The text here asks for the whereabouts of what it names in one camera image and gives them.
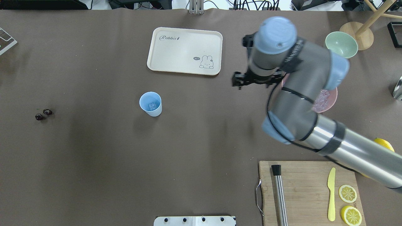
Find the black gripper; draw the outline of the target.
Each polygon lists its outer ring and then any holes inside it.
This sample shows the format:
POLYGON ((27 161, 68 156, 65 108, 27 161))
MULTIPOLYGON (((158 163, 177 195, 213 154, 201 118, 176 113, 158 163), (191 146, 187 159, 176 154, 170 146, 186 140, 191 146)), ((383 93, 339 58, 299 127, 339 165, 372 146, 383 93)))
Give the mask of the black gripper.
POLYGON ((237 87, 241 90, 244 85, 250 85, 252 83, 265 84, 266 87, 270 85, 280 83, 283 79, 283 72, 281 70, 276 70, 272 75, 260 76, 254 73, 252 70, 247 70, 247 72, 234 72, 232 76, 232 86, 237 87))

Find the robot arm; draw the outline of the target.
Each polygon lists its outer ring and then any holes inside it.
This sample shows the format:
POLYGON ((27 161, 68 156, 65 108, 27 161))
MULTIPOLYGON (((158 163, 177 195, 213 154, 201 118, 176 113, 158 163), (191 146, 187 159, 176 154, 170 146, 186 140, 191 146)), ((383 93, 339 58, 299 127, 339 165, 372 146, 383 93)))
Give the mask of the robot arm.
POLYGON ((255 33, 243 37, 242 45, 247 49, 247 71, 234 72, 232 86, 277 86, 283 79, 280 73, 288 74, 276 99, 268 97, 265 133, 401 193, 401 155, 313 111, 321 90, 342 83, 350 68, 348 60, 299 37, 285 17, 265 19, 255 33))

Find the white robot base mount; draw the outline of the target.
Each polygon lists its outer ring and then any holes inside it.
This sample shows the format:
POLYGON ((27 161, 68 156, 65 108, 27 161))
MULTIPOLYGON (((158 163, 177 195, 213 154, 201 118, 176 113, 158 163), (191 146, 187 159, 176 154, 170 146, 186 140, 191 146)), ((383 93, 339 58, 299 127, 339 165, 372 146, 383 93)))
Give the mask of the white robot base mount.
POLYGON ((161 216, 154 226, 236 226, 234 216, 161 216))

